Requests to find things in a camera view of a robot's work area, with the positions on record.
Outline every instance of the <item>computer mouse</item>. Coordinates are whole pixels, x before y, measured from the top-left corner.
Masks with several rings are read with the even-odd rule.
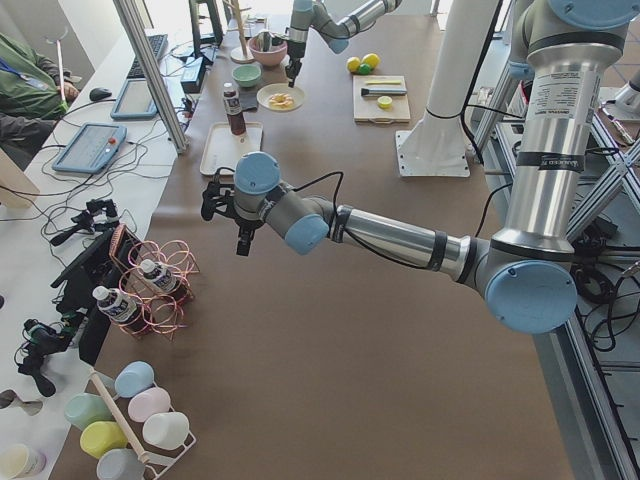
[[[97,87],[89,92],[89,100],[97,102],[98,100],[104,100],[111,96],[111,90],[108,88]]]

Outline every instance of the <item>bottle holder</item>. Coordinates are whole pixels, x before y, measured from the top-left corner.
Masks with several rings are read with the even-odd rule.
[[[129,238],[135,239],[124,225],[118,227],[114,233],[115,236],[117,238],[129,236]],[[168,266],[171,273],[178,279],[173,292],[160,292],[143,277],[140,264],[145,259],[161,262]],[[111,256],[111,260],[121,272],[118,287],[141,302],[141,318],[147,324],[147,328],[139,332],[132,332],[128,327],[140,317],[127,325],[113,323],[136,338],[147,333],[157,333],[173,340],[175,332],[187,326],[182,306],[195,298],[188,277],[200,272],[187,243],[182,240],[173,240],[159,245],[153,241],[136,239],[129,249],[126,262],[118,260],[115,255]],[[178,290],[184,291],[184,294],[175,295],[174,293]]]
[[[98,394],[104,400],[104,403],[107,405],[107,408],[113,415],[114,420],[127,437],[127,441],[133,451],[138,456],[138,460],[145,464],[146,470],[144,474],[145,480],[155,480],[157,478],[162,477],[182,456],[187,453],[196,443],[196,437],[193,435],[191,430],[187,435],[184,443],[175,450],[172,451],[163,451],[162,454],[149,451],[147,446],[140,441],[138,436],[135,434],[129,421],[122,413],[118,405],[116,405],[115,400],[118,397],[112,397],[111,393],[107,389],[104,380],[107,380],[109,384],[112,384],[113,380],[109,377],[105,377],[103,374],[99,373],[95,369],[90,370],[89,379],[91,383],[95,386]]]

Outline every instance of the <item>water bottle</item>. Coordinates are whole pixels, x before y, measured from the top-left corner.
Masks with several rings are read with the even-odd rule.
[[[243,135],[247,131],[247,126],[244,123],[240,96],[236,89],[233,88],[232,83],[225,83],[223,87],[222,101],[224,102],[224,109],[227,112],[227,120],[229,121],[229,127],[231,127],[231,133],[234,135]]]
[[[140,263],[142,276],[161,293],[171,296],[176,302],[191,296],[182,279],[175,275],[167,265],[148,258]]]
[[[93,289],[93,298],[97,300],[98,310],[129,333],[143,333],[149,326],[142,316],[140,302],[119,288],[98,286]]]

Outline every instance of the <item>bottle label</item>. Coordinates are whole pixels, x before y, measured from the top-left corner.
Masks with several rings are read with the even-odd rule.
[[[224,99],[224,109],[227,115],[238,115],[242,113],[242,105],[240,105],[240,99],[238,97],[230,97]]]
[[[127,323],[138,309],[135,300],[121,298],[116,303],[103,309],[102,311],[117,323]]]
[[[153,284],[165,293],[173,291],[176,288],[178,279],[171,273],[171,270],[165,268],[164,272],[153,279]]]

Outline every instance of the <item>yellow lime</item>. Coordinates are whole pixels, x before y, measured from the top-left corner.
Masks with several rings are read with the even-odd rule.
[[[387,110],[391,108],[392,103],[393,103],[393,99],[391,97],[387,97],[386,95],[382,97],[378,97],[378,106],[383,110]]]
[[[356,73],[361,63],[362,61],[358,57],[350,57],[347,60],[347,70],[351,73]]]
[[[362,57],[362,63],[366,63],[371,67],[371,70],[373,70],[380,64],[380,57],[375,53],[367,53]]]
[[[358,67],[358,75],[369,75],[371,73],[371,70],[373,70],[371,68],[371,65],[361,63]]]

